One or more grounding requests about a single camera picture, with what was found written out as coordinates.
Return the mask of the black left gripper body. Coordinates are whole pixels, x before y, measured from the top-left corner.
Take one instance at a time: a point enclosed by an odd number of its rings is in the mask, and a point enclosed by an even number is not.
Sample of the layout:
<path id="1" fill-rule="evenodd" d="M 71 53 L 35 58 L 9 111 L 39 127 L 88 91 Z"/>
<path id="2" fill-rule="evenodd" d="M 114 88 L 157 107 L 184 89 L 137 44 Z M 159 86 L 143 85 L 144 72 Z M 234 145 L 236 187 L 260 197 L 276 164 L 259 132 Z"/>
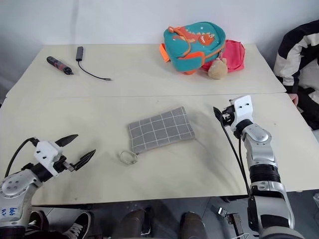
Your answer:
<path id="1" fill-rule="evenodd" d="M 55 171 L 59 174 L 61 172 L 63 172 L 64 170 L 69 170 L 70 172 L 74 171 L 74 167 L 72 164 L 69 164 L 66 161 L 66 157 L 64 155 L 62 155 L 58 161 L 56 161 L 53 164 L 53 168 L 55 169 Z"/>

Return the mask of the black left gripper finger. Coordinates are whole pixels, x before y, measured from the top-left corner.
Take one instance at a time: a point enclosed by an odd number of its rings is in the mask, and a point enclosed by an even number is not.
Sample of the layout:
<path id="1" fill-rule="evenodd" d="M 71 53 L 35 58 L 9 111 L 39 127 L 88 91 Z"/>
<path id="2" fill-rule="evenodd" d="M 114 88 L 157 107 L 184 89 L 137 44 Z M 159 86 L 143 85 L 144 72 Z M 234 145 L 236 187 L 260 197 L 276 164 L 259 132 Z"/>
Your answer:
<path id="1" fill-rule="evenodd" d="M 90 159 L 94 156 L 95 152 L 96 152 L 96 150 L 94 149 L 94 150 L 86 153 L 85 155 L 83 155 L 80 158 L 80 160 L 76 164 L 73 165 L 73 169 L 75 171 L 77 171 L 80 168 L 82 168 L 85 164 L 87 164 L 90 161 Z"/>
<path id="2" fill-rule="evenodd" d="M 77 136 L 78 136 L 77 134 L 68 135 L 68 136 L 65 136 L 65 137 L 55 141 L 55 143 L 59 147 L 65 147 L 66 145 L 71 143 Z"/>

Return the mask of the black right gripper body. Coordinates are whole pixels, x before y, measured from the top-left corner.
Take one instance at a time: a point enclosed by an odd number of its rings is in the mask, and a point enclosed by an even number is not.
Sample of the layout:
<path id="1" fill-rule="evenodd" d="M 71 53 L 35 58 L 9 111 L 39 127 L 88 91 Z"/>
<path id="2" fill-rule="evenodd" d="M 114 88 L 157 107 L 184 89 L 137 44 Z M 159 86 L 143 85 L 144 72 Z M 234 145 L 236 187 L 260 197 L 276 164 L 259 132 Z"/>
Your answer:
<path id="1" fill-rule="evenodd" d="M 231 126 L 235 119 L 235 108 L 234 106 L 226 107 L 222 113 L 222 122 L 224 126 Z"/>

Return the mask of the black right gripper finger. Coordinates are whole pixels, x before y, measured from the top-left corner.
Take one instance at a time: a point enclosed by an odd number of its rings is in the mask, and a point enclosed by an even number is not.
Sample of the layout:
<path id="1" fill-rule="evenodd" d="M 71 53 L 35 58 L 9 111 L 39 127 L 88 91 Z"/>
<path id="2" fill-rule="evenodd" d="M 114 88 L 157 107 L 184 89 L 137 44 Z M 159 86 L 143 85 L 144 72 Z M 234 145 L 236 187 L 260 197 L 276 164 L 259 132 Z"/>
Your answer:
<path id="1" fill-rule="evenodd" d="M 223 113 L 216 107 L 213 107 L 213 112 L 214 112 L 215 117 L 220 122 L 221 126 L 224 127 Z"/>

